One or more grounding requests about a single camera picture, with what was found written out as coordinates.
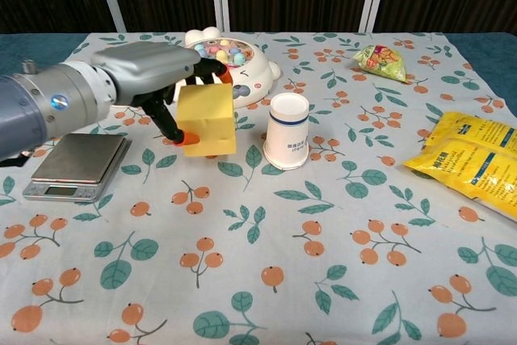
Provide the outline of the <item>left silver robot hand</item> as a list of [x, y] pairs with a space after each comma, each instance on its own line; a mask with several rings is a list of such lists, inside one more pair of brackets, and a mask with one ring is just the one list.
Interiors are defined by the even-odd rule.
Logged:
[[214, 83], [217, 76], [232, 84], [226, 65], [216, 59], [202, 58], [191, 48], [158, 42], [139, 41], [94, 53], [90, 64], [110, 75], [116, 88], [116, 104], [141, 107], [158, 126], [162, 135], [177, 146], [200, 142], [198, 135], [180, 129], [167, 106], [172, 104], [175, 85], [188, 85], [200, 78]]

